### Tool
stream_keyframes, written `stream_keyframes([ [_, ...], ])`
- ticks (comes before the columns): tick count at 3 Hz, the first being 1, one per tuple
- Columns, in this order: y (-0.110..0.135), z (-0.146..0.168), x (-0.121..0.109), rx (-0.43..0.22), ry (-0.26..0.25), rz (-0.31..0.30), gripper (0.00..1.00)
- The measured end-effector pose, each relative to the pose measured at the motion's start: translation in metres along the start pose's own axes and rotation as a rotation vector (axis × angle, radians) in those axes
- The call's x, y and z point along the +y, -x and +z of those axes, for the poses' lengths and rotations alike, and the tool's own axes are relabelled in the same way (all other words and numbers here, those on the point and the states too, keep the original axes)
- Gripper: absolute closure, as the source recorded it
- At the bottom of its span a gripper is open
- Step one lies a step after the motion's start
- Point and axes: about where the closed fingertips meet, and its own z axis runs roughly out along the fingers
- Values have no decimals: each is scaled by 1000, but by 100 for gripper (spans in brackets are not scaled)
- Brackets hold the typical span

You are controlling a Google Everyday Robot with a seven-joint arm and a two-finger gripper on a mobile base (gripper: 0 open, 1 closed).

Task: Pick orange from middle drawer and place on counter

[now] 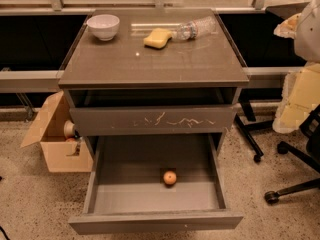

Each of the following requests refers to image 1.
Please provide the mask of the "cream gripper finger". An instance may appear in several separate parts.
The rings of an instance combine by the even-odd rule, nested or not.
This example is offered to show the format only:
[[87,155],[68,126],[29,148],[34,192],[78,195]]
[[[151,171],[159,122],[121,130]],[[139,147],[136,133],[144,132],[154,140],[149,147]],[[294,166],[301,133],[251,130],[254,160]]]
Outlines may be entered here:
[[319,104],[320,64],[307,64],[298,72],[290,72],[284,80],[273,130],[281,134],[297,130]]
[[273,34],[278,37],[294,39],[296,36],[296,28],[301,14],[297,13],[278,24]]

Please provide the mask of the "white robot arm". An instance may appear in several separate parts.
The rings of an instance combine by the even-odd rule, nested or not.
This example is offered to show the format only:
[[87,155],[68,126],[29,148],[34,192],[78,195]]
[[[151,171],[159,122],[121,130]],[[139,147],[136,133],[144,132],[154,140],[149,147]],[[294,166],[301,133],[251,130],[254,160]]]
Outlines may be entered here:
[[306,61],[284,80],[272,128],[286,134],[297,130],[320,104],[320,0],[312,0],[301,13],[283,21],[274,34],[292,38],[295,54]]

